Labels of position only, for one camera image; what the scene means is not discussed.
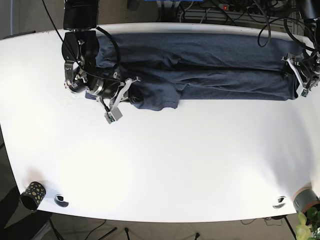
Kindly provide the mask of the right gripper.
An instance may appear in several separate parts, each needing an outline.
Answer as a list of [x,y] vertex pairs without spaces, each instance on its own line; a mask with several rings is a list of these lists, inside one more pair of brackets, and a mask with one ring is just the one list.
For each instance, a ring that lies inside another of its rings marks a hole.
[[118,83],[116,87],[109,86],[106,90],[99,93],[99,103],[105,109],[104,117],[109,124],[118,121],[123,115],[118,108],[118,105],[127,100],[134,106],[140,106],[144,103],[144,98],[141,96],[132,95],[129,97],[129,89],[135,82],[140,82],[141,78],[136,76],[134,79],[128,77],[124,82]]

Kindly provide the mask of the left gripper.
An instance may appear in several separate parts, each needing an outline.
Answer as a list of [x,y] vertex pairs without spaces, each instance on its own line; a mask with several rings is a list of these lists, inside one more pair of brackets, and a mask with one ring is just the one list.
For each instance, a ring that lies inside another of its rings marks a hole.
[[292,79],[293,73],[299,83],[299,95],[307,97],[312,88],[320,83],[319,55],[287,55],[281,59],[286,63],[281,69],[284,79]]

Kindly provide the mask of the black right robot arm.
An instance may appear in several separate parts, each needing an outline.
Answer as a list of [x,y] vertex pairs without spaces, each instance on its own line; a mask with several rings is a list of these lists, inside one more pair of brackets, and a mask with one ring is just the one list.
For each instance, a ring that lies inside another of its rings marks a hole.
[[[73,94],[85,94],[99,102],[108,123],[118,121],[123,115],[118,108],[121,102],[130,101],[133,83],[141,79],[123,77],[120,73],[120,48],[114,38],[104,29],[98,27],[97,0],[66,0],[64,2],[63,28],[67,32],[62,41],[65,87]],[[104,74],[96,66],[96,57],[100,45],[96,32],[103,33],[115,50],[115,64]]]

